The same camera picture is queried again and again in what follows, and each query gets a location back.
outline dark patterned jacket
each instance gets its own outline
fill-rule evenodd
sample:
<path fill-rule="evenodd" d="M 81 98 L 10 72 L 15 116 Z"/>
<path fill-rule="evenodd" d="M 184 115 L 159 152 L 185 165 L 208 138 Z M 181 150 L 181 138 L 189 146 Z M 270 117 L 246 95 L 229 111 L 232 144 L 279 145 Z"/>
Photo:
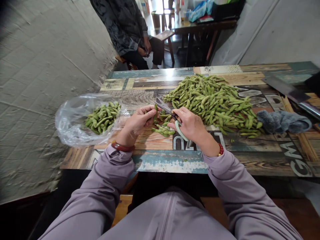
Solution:
<path fill-rule="evenodd" d="M 113 47 L 122 56 L 144 47 L 148 27 L 135 0 L 90 0 L 106 26 Z"/>

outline person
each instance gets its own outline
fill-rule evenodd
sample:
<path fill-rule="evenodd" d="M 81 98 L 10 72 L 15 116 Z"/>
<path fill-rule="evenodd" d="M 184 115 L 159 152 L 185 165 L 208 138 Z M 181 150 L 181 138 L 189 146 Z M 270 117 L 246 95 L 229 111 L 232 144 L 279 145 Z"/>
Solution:
<path fill-rule="evenodd" d="M 117 53 L 136 65 L 149 69 L 143 59 L 153 51 L 152 68 L 158 68 L 164 57 L 164 42 L 148 36 L 148 27 L 135 0 L 90 0 L 106 26 Z"/>
<path fill-rule="evenodd" d="M 302 239 L 284 212 L 231 152 L 224 149 L 218 156 L 221 148 L 199 116 L 185 107 L 173 111 L 182 120 L 182 133 L 201 148 L 208 175 L 228 215 L 230 231 L 211 217 L 199 201 L 178 189 L 168 189 L 145 201 L 110 229 L 134 163 L 132 152 L 109 145 L 40 239 Z M 153 105 L 139 108 L 116 142 L 132 147 L 138 135 L 152 125 L 156 112 Z"/>

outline woman's left hand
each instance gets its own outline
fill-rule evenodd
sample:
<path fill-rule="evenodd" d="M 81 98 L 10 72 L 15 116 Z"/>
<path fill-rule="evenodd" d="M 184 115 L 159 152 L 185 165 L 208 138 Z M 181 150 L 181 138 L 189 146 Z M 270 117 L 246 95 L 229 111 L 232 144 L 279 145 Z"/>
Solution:
<path fill-rule="evenodd" d="M 145 128 L 153 124 L 153 117 L 156 114 L 158 114 L 158 112 L 154 109 L 154 105 L 137 109 L 118 134 L 116 142 L 128 147 L 133 146 L 137 137 L 145 130 Z"/>

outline white wall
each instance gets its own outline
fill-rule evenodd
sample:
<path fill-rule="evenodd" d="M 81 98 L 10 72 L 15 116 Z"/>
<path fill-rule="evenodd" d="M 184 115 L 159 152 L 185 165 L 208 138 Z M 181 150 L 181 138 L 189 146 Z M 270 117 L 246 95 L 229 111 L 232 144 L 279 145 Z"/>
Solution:
<path fill-rule="evenodd" d="M 320 1 L 247 0 L 235 32 L 222 32 L 210 65 L 312 61 L 320 66 Z"/>
<path fill-rule="evenodd" d="M 116 54 L 89 0 L 8 2 L 0 32 L 0 203 L 55 186 L 67 151 L 55 112 L 98 91 Z"/>
<path fill-rule="evenodd" d="M 280 0 L 240 64 L 312 61 L 320 67 L 320 1 Z"/>

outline cleaver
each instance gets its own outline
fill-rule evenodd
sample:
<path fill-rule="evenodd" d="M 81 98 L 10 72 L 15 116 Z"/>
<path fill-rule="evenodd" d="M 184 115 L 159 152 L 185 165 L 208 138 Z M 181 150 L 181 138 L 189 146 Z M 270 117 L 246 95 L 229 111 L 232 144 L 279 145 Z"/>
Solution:
<path fill-rule="evenodd" d="M 270 85 L 283 95 L 287 96 L 300 108 L 320 121 L 320 110 L 306 102 L 306 100 L 310 98 L 307 94 L 295 88 L 294 86 L 285 83 L 275 76 L 263 78 L 262 81 L 264 81 L 266 84 Z"/>

